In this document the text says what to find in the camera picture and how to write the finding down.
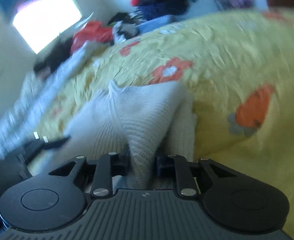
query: bright window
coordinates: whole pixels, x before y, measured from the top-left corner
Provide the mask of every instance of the bright window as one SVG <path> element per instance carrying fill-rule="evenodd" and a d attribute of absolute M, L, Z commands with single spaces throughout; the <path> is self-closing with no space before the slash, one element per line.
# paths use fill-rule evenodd
<path fill-rule="evenodd" d="M 20 9 L 13 25 L 37 54 L 80 19 L 73 0 L 38 0 Z"/>

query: round pad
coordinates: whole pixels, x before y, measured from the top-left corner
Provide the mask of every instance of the round pad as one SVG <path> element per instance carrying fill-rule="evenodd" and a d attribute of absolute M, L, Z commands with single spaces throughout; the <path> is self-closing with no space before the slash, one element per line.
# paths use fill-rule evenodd
<path fill-rule="evenodd" d="M 33 211 L 42 211 L 52 208 L 58 201 L 58 194 L 48 189 L 31 190 L 21 198 L 22 205 Z"/>
<path fill-rule="evenodd" d="M 281 229 L 289 212 L 282 192 L 246 176 L 216 180 L 204 194 L 203 205 L 215 221 L 244 233 Z"/>
<path fill-rule="evenodd" d="M 36 176 L 8 189 L 0 198 L 0 216 L 11 227 L 41 232 L 77 219 L 86 199 L 68 177 Z"/>

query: blue cloth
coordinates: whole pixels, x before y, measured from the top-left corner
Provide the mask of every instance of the blue cloth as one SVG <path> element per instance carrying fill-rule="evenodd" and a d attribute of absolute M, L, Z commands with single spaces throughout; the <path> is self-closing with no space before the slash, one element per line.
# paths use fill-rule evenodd
<path fill-rule="evenodd" d="M 177 20 L 174 15 L 165 15 L 142 23 L 138 25 L 137 28 L 139 30 L 139 34 L 144 34 L 176 21 Z"/>
<path fill-rule="evenodd" d="M 148 21 L 168 14 L 181 15 L 187 8 L 187 0 L 166 0 L 165 2 L 139 6 L 139 10 Z"/>

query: yellow bedspread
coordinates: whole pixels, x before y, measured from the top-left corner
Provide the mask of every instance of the yellow bedspread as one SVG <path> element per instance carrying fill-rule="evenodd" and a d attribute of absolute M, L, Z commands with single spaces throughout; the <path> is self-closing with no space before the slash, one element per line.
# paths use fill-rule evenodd
<path fill-rule="evenodd" d="M 36 131 L 61 135 L 111 79 L 121 87 L 183 82 L 198 116 L 195 160 L 211 158 L 283 191 L 284 230 L 294 238 L 294 12 L 210 15 L 96 52 Z"/>

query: orange flower pattern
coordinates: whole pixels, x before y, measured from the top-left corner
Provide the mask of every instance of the orange flower pattern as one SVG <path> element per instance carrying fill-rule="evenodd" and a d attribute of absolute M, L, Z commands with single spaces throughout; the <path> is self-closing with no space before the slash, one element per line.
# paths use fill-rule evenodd
<path fill-rule="evenodd" d="M 264 12 L 263 16 L 270 20 L 277 20 L 277 21 L 289 23 L 289 21 L 283 15 L 277 12 L 270 12 L 270 11 Z"/>
<path fill-rule="evenodd" d="M 236 113 L 228 117 L 231 123 L 231 133 L 243 133 L 253 135 L 262 126 L 268 112 L 271 95 L 275 92 L 275 87 L 265 84 L 240 105 Z"/>
<path fill-rule="evenodd" d="M 178 57 L 170 59 L 166 65 L 159 66 L 154 69 L 152 76 L 154 77 L 149 84 L 163 83 L 173 80 L 180 80 L 185 69 L 191 68 L 193 62 L 190 60 L 180 60 Z"/>
<path fill-rule="evenodd" d="M 131 47 L 133 47 L 133 46 L 135 46 L 135 45 L 137 45 L 137 44 L 139 44 L 139 43 L 140 43 L 140 41 L 135 41 L 135 42 L 133 42 L 133 43 L 127 45 L 127 46 L 124 46 L 124 47 L 120 50 L 120 55 L 121 55 L 121 56 L 128 56 L 128 55 L 130 54 L 130 49 L 131 49 Z"/>

